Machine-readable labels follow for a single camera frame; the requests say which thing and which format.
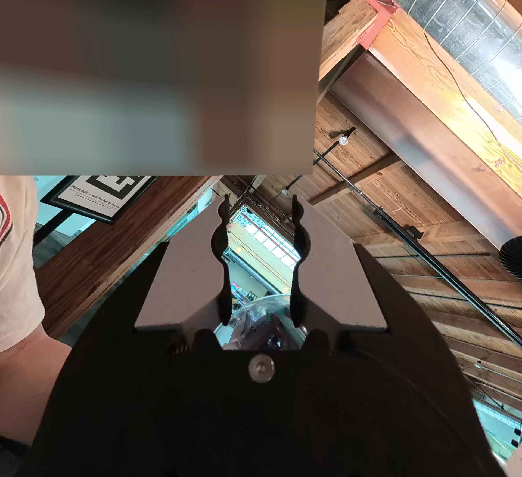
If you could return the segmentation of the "clear maze ball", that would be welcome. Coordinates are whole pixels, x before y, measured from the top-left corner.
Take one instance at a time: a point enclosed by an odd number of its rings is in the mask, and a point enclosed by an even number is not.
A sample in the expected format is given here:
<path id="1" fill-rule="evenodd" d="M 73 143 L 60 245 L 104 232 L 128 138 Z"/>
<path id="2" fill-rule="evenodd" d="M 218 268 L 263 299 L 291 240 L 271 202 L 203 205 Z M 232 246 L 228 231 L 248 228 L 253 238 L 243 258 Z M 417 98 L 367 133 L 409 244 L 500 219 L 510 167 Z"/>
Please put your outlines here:
<path id="1" fill-rule="evenodd" d="M 299 350 L 308 335 L 295 327 L 290 313 L 290 295 L 269 295 L 232 312 L 227 325 L 214 332 L 223 350 Z"/>

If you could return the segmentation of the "black sign stand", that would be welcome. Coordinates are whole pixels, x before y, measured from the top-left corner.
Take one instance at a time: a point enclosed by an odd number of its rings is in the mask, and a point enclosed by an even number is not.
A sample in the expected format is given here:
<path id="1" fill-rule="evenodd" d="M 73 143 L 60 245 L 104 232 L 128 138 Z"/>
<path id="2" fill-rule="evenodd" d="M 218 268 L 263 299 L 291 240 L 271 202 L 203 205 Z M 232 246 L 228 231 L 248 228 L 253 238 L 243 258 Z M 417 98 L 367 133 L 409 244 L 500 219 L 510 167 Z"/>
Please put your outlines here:
<path id="1" fill-rule="evenodd" d="M 62 225 L 62 223 L 65 222 L 72 214 L 73 212 L 71 210 L 62 209 L 47 223 L 36 230 L 33 236 L 33 247 L 39 245 L 45 238 L 54 232 L 58 226 Z"/>

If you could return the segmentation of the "black track light bar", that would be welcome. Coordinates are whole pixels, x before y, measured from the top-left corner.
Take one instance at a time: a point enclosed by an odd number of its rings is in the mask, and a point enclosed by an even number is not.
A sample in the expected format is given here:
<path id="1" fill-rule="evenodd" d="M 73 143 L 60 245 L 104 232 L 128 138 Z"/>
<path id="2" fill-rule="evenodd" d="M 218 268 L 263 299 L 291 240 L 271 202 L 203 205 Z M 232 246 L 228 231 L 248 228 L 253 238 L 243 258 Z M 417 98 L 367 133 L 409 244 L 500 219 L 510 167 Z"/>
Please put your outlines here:
<path id="1" fill-rule="evenodd" d="M 345 131 L 343 131 L 337 140 L 328 147 L 323 153 L 316 154 L 316 159 L 312 163 L 312 168 L 315 167 L 320 161 L 322 161 L 322 158 L 327 156 L 332 150 L 334 150 L 338 146 L 346 146 L 351 134 L 356 130 L 356 127 L 351 127 Z M 304 174 L 300 174 L 297 177 L 295 177 L 290 183 L 288 183 L 283 189 L 281 189 L 280 194 L 287 195 L 288 191 L 291 186 L 297 183 L 298 180 L 300 180 Z"/>

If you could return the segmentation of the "red beam bracket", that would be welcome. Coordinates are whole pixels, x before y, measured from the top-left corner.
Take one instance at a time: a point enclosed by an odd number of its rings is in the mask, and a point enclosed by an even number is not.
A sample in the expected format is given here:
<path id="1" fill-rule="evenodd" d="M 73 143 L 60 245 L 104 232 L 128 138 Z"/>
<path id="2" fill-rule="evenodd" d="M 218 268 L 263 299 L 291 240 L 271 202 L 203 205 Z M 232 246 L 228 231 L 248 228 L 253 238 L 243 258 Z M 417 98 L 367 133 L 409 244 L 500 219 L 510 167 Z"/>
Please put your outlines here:
<path id="1" fill-rule="evenodd" d="M 367 28 L 357 43 L 368 50 L 377 36 L 383 30 L 393 13 L 397 10 L 397 5 L 392 0 L 365 0 L 377 12 L 372 25 Z"/>

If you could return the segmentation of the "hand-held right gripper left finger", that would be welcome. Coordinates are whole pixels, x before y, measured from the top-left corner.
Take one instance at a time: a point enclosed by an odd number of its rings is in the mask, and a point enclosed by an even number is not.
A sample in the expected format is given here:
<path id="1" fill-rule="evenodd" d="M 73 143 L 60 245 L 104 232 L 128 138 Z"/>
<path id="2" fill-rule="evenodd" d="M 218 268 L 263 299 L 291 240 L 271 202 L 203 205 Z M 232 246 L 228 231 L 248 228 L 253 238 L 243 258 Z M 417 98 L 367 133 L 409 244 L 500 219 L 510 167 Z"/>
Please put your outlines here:
<path id="1" fill-rule="evenodd" d="M 229 245 L 229 222 L 229 196 L 222 195 L 170 239 L 135 321 L 136 331 L 173 331 L 192 347 L 199 331 L 228 324 L 232 294 L 222 256 Z"/>

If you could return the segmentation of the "black ceiling rail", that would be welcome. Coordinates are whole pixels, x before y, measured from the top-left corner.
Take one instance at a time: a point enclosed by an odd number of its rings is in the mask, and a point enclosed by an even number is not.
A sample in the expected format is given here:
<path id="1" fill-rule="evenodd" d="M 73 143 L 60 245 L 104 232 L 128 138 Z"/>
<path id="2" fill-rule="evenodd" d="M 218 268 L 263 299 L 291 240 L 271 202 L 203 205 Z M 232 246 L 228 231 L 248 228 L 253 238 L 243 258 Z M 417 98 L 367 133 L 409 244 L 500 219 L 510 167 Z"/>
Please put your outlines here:
<path id="1" fill-rule="evenodd" d="M 455 291 L 463 296 L 475 309 L 484 315 L 490 323 L 492 323 L 500 332 L 512 341 L 519 349 L 521 349 L 521 336 L 507 322 L 499 317 L 491 307 L 482 301 L 467 285 L 465 285 L 458 277 L 447 269 L 440 261 L 428 252 L 413 235 L 404 230 L 387 212 L 375 204 L 363 191 L 353 182 L 346 178 L 334 165 L 332 165 L 323 154 L 316 149 L 314 154 L 317 160 L 326 164 L 333 172 L 338 175 L 349 188 L 354 191 L 361 199 L 366 201 L 373 209 L 373 214 L 392 231 L 401 241 L 407 245 L 414 253 L 417 254 L 428 266 L 430 266 L 438 275 L 446 281 Z"/>

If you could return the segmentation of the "framed marker sign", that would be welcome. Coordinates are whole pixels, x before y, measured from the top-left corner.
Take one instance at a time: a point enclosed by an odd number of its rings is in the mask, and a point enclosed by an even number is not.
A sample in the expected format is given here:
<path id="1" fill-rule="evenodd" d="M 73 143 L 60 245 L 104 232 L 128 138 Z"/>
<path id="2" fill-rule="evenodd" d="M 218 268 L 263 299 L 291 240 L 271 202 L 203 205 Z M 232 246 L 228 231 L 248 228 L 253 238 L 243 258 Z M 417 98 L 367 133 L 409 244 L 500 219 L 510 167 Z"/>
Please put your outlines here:
<path id="1" fill-rule="evenodd" d="M 66 176 L 42 203 L 113 225 L 158 176 Z"/>

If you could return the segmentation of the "black round lamp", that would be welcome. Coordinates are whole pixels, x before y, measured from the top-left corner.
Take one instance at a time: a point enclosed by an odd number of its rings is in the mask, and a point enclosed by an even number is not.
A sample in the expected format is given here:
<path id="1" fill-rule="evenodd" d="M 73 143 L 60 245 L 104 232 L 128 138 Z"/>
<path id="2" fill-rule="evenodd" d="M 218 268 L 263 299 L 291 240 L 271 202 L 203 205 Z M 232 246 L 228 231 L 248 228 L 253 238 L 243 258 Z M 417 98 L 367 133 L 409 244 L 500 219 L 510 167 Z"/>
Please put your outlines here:
<path id="1" fill-rule="evenodd" d="M 521 281 L 521 240 L 521 236 L 509 239 L 499 250 L 501 265 L 519 281 Z"/>

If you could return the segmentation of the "person's left forearm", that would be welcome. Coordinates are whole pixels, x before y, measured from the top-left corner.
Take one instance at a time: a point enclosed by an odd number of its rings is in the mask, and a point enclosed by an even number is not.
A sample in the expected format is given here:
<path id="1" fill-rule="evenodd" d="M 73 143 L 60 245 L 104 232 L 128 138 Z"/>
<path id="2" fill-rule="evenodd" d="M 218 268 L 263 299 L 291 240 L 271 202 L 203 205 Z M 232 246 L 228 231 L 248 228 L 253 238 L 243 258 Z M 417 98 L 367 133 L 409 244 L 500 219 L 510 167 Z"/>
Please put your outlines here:
<path id="1" fill-rule="evenodd" d="M 40 324 L 1 352 L 1 436 L 33 442 L 49 396 L 71 348 L 49 337 Z"/>

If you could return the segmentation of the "rectangular metal air duct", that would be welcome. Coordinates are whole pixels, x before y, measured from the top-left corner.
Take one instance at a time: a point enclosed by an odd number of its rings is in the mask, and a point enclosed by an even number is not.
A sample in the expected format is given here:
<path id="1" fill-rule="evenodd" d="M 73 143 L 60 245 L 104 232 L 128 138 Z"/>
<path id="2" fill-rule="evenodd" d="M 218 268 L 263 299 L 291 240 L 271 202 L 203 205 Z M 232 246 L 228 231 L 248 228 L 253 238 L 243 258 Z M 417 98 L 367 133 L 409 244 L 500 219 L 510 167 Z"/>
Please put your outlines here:
<path id="1" fill-rule="evenodd" d="M 373 55 L 330 92 L 490 243 L 521 236 L 521 197 Z"/>

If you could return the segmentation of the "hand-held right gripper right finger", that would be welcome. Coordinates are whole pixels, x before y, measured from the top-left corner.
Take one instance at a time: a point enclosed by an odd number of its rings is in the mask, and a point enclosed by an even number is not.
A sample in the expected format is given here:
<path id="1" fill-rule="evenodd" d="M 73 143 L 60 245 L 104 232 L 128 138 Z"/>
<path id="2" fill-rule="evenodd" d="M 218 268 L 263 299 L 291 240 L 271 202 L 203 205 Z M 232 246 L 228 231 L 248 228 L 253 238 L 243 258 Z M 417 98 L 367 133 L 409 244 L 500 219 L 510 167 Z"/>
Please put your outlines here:
<path id="1" fill-rule="evenodd" d="M 353 241 L 299 195 L 292 198 L 292 223 L 300 256 L 290 294 L 293 324 L 325 332 L 330 344 L 344 332 L 386 332 Z"/>

